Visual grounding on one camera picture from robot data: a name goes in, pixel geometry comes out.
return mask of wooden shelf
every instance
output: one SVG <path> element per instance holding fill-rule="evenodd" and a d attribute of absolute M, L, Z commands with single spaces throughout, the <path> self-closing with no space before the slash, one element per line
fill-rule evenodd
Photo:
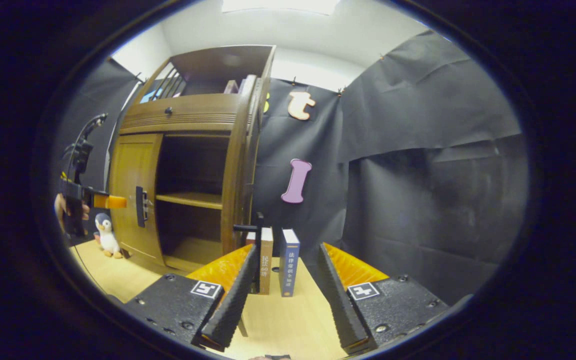
<path fill-rule="evenodd" d="M 182 271 L 196 271 L 222 255 L 222 244 L 219 241 L 183 237 L 179 244 L 164 253 L 167 266 Z"/>
<path fill-rule="evenodd" d="M 176 193 L 158 194 L 155 198 L 169 203 L 190 205 L 191 207 L 215 210 L 221 210 L 223 208 L 221 194 L 181 191 Z"/>

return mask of wooden cabinet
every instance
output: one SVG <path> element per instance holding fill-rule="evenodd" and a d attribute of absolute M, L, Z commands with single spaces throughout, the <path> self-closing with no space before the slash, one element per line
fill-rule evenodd
<path fill-rule="evenodd" d="M 110 165 L 110 193 L 128 198 L 110 216 L 133 255 L 194 271 L 243 245 L 233 225 L 250 223 L 274 52 L 246 45 L 180 54 L 146 82 Z"/>

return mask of wooden tabletop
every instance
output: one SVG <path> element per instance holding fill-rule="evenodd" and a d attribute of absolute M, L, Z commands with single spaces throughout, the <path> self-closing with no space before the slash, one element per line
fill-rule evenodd
<path fill-rule="evenodd" d="M 103 291 L 126 303 L 163 274 L 183 271 L 148 262 L 106 257 L 94 240 L 76 246 L 78 254 Z M 76 257 L 75 248 L 71 248 Z M 279 258 L 272 258 L 279 266 Z M 242 318 L 244 337 L 236 330 L 224 353 L 236 360 L 263 355 L 290 355 L 293 360 L 336 360 L 344 358 L 329 303 L 315 284 L 306 265 L 299 259 L 294 296 L 281 297 L 279 274 L 270 273 L 270 294 L 249 294 Z"/>

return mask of stuffed toy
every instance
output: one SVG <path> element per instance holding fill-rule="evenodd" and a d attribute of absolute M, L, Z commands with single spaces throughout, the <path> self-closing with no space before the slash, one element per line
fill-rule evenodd
<path fill-rule="evenodd" d="M 97 214 L 94 217 L 94 225 L 99 230 L 99 244 L 103 248 L 103 254 L 108 257 L 112 256 L 115 259 L 123 258 L 119 243 L 115 239 L 115 234 L 113 234 L 113 224 L 110 222 L 110 216 L 103 212 Z"/>

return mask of cabinet door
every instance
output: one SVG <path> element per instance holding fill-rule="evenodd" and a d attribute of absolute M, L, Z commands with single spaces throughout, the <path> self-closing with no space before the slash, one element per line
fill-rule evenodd
<path fill-rule="evenodd" d="M 112 228 L 119 245 L 131 253 L 164 265 L 155 217 L 155 181 L 162 148 L 162 134 L 122 135 L 117 139 L 110 164 L 109 191 L 126 199 L 125 209 L 112 209 Z M 138 225 L 137 187 L 147 196 L 148 219 Z"/>

